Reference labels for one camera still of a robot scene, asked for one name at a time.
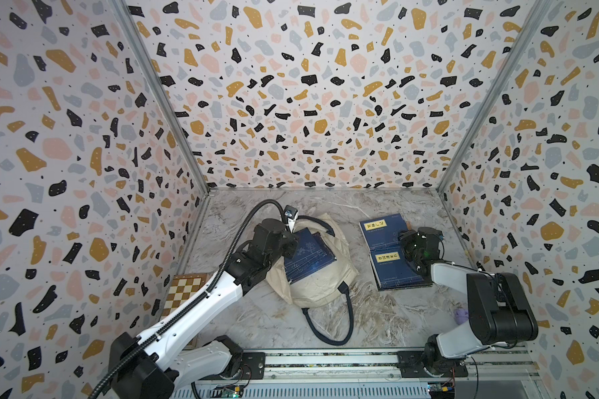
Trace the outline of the cream canvas tote bag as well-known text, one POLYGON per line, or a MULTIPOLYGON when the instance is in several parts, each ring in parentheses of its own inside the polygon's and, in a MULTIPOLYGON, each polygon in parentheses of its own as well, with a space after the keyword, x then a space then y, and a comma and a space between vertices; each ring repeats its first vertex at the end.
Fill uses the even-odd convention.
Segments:
POLYGON ((330 346, 344 346, 352 338, 354 332, 354 309, 350 287, 358 276, 358 270, 354 267, 350 257, 349 242, 342 229, 328 214, 318 217, 299 216, 294 234, 304 228, 309 229, 311 233, 319 232, 323 241, 334 252, 337 260, 311 276, 290 284, 286 279, 285 258, 281 258, 267 273, 266 281, 284 301, 301 309, 311 332, 319 341, 330 346), (342 339, 333 339, 317 329, 309 311, 331 304, 338 298, 345 299, 348 331, 342 339))

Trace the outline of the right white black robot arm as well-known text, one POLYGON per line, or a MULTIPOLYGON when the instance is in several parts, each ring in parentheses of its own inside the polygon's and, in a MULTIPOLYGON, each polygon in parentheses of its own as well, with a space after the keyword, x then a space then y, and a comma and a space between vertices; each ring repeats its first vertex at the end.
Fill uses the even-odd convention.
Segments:
POLYGON ((467 322, 426 342, 419 363, 428 374, 443 377, 477 352, 537 338, 537 319, 515 274, 490 274, 442 259, 442 235, 434 228, 402 231, 399 244, 414 272, 468 301, 467 322))

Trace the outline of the navy yellow-label book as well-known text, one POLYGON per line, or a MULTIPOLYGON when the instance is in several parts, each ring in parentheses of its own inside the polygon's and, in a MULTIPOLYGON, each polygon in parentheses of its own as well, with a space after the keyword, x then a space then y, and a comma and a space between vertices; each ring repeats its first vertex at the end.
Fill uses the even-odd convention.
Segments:
POLYGON ((404 257, 401 247, 376 249, 370 252, 370 263, 379 291, 430 287, 430 279, 417 274, 404 257))
POLYGON ((399 235, 410 229, 401 214, 363 220, 359 226, 371 252, 398 245, 399 235))

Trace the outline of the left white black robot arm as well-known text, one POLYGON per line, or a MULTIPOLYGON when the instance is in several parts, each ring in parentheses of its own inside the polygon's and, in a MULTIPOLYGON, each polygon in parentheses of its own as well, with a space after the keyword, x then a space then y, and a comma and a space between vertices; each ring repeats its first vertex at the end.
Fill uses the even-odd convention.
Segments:
POLYGON ((209 284, 166 318, 135 337, 121 334, 111 345, 108 371, 91 393, 110 388, 120 398, 169 398, 204 377, 229 376, 243 351, 226 336, 184 353, 186 345, 217 315, 262 282, 282 257, 298 245, 296 219, 264 219, 242 250, 231 246, 209 284))

